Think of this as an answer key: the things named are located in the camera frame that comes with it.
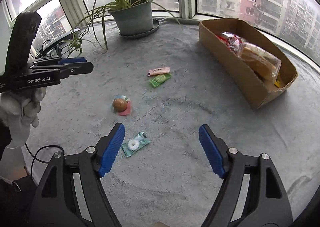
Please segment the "white gloved left hand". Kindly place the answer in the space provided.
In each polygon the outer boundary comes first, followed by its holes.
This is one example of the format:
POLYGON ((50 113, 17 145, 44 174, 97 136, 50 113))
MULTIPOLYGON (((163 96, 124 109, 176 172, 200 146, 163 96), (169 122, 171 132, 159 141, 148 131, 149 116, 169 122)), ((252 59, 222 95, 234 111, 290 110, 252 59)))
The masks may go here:
POLYGON ((21 147, 29 138, 31 127, 39 126, 40 102, 47 89, 37 88, 19 93, 1 93, 1 149, 21 147))

